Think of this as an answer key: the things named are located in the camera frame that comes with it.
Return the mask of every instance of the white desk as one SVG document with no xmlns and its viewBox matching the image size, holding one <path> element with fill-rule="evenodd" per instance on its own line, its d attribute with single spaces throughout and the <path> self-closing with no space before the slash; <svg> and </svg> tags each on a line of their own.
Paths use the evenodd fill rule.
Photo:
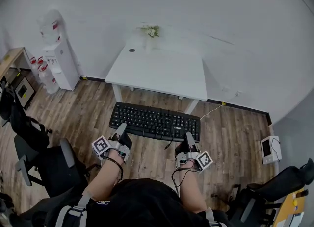
<svg viewBox="0 0 314 227">
<path fill-rule="evenodd" d="M 186 114 L 193 111 L 199 100 L 207 100 L 200 57 L 161 49 L 147 54 L 141 45 L 132 43 L 125 45 L 105 82 L 112 83 L 117 102 L 122 102 L 120 85 L 190 98 Z"/>
</svg>

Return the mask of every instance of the keyboard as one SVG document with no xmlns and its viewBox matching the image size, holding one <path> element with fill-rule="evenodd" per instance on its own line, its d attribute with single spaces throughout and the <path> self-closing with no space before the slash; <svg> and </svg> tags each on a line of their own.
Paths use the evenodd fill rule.
<svg viewBox="0 0 314 227">
<path fill-rule="evenodd" d="M 182 142 L 185 132 L 190 131 L 195 142 L 200 141 L 200 118 L 161 108 L 117 102 L 110 118 L 109 127 L 117 129 L 127 123 L 127 133 L 158 140 Z"/>
</svg>

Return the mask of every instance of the office chair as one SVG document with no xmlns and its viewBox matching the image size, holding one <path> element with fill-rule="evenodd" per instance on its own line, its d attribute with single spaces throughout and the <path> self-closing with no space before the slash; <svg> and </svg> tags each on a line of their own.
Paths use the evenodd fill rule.
<svg viewBox="0 0 314 227">
<path fill-rule="evenodd" d="M 13 131 L 22 137 L 32 149 L 40 153 L 47 148 L 48 133 L 52 133 L 52 130 L 45 130 L 43 124 L 26 115 L 17 94 L 15 94 L 15 102 L 11 104 L 10 123 Z"/>
<path fill-rule="evenodd" d="M 14 142 L 19 158 L 16 170 L 22 171 L 27 186 L 32 186 L 32 182 L 40 184 L 50 197 L 60 195 L 78 184 L 87 186 L 84 175 L 88 175 L 94 167 L 100 167 L 94 164 L 86 169 L 76 158 L 66 138 L 60 140 L 60 146 L 47 148 L 40 153 L 32 149 L 19 135 L 15 136 Z M 38 169 L 41 180 L 28 173 L 32 167 Z"/>
<path fill-rule="evenodd" d="M 6 81 L 1 83 L 2 95 L 0 99 L 0 116 L 3 119 L 2 127 L 10 121 L 11 105 L 14 102 L 14 96 L 9 88 L 5 87 Z"/>
<path fill-rule="evenodd" d="M 41 199 L 34 207 L 20 215 L 15 213 L 14 206 L 6 206 L 4 201 L 0 199 L 0 213 L 6 216 L 12 227 L 44 227 L 47 225 L 46 217 L 49 212 L 62 208 L 63 202 L 67 205 L 69 199 L 76 201 L 78 196 L 81 198 L 84 189 L 85 186 L 78 185 L 58 196 Z"/>
<path fill-rule="evenodd" d="M 266 202 L 274 202 L 311 184 L 313 180 L 314 163 L 309 158 L 308 163 L 300 169 L 295 166 L 287 167 L 265 184 L 252 183 L 243 190 L 240 184 L 234 185 L 234 188 L 237 188 L 235 200 L 229 197 L 226 201 L 217 194 L 211 196 L 218 197 L 230 207 L 226 213 L 235 227 L 260 227 L 262 224 L 270 226 L 276 214 L 274 209 L 279 208 L 281 203 L 266 204 Z M 273 209 L 271 214 L 266 214 L 267 209 Z"/>
</svg>

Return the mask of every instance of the desk leg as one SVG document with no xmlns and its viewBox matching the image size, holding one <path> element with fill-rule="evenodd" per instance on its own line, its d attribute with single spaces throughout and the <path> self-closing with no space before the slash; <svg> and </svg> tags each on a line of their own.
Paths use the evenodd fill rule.
<svg viewBox="0 0 314 227">
<path fill-rule="evenodd" d="M 29 63 L 30 59 L 29 59 L 29 56 L 27 55 L 25 49 L 23 49 L 23 55 L 24 55 L 25 60 L 27 60 L 27 63 Z"/>
<path fill-rule="evenodd" d="M 185 110 L 185 114 L 191 114 L 193 109 L 195 108 L 196 104 L 199 100 L 191 100 L 190 104 L 188 105 L 187 109 Z"/>
<path fill-rule="evenodd" d="M 114 96 L 116 98 L 116 102 L 122 102 L 122 95 L 121 95 L 121 90 L 120 87 L 116 84 L 112 85 Z"/>
</svg>

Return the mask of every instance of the flower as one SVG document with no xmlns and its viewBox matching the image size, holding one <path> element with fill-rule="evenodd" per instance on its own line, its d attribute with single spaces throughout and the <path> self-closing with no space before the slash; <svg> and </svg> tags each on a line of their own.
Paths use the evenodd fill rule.
<svg viewBox="0 0 314 227">
<path fill-rule="evenodd" d="M 145 25 L 143 27 L 139 27 L 145 34 L 149 35 L 150 37 L 154 38 L 155 36 L 159 37 L 159 26 L 151 26 Z"/>
</svg>

